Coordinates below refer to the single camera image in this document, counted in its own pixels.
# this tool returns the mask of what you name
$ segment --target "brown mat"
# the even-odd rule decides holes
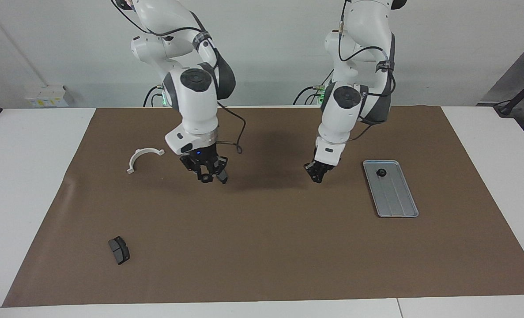
[[[98,109],[4,306],[524,294],[524,252],[439,107],[394,107],[322,185],[302,168],[318,109],[237,111],[244,154],[221,145],[229,181],[203,185],[163,141],[175,111]],[[166,154],[128,175],[144,147]],[[401,163],[417,219],[376,216],[365,159]]]

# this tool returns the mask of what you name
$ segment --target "wall outlet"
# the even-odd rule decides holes
[[[74,102],[72,95],[61,85],[27,88],[24,98],[32,107],[70,107]]]

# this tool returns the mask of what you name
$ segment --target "white wall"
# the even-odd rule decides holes
[[[181,2],[235,71],[229,105],[291,103],[332,67],[324,37],[338,25],[341,0]],[[396,105],[474,105],[524,51],[524,0],[409,0],[390,23]],[[129,50],[139,31],[109,0],[0,0],[0,24],[44,81],[72,91],[76,106],[139,106],[158,82]],[[0,43],[0,101],[23,107],[22,85],[36,80],[7,50]]]

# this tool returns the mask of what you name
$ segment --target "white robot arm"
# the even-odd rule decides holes
[[[334,71],[321,105],[315,157],[305,165],[314,182],[321,183],[324,174],[338,165],[357,121],[367,125],[387,121],[395,89],[395,36],[388,19],[390,10],[401,8],[406,1],[346,0],[339,30],[327,36],[325,48],[334,60]],[[373,87],[357,84],[354,61],[376,63]]]
[[[116,1],[119,8],[134,10],[147,29],[148,36],[133,39],[132,52],[155,68],[168,104],[181,113],[181,124],[165,136],[166,143],[200,181],[217,177],[226,183],[228,159],[217,154],[217,100],[235,88],[230,66],[199,18],[178,0]],[[203,63],[190,68],[173,60],[193,50]]]

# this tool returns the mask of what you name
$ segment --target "black stand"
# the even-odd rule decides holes
[[[498,113],[499,117],[508,117],[511,114],[511,110],[524,98],[524,89],[520,91],[511,101],[505,106],[494,106],[494,110]]]

